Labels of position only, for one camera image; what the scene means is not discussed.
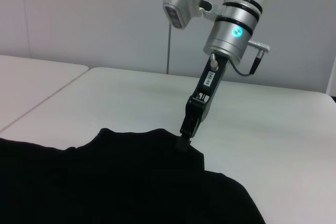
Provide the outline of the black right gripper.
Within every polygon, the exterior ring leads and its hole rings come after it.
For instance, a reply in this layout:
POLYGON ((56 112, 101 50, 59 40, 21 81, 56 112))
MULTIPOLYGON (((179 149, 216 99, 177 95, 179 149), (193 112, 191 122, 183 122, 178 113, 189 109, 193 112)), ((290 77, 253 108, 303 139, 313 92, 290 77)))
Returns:
POLYGON ((199 82, 185 107, 185 118, 177 137, 175 148, 186 152, 200 124, 206 119, 211 103, 226 70, 228 59, 212 54, 208 59, 199 82))

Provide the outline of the black shirt with FREE print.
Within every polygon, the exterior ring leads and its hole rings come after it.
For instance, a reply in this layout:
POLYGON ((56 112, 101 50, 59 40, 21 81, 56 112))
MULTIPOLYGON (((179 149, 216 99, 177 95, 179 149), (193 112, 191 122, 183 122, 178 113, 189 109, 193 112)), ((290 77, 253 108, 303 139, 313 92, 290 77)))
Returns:
POLYGON ((158 129, 81 147, 0 138, 0 224, 266 224, 247 190, 158 129))

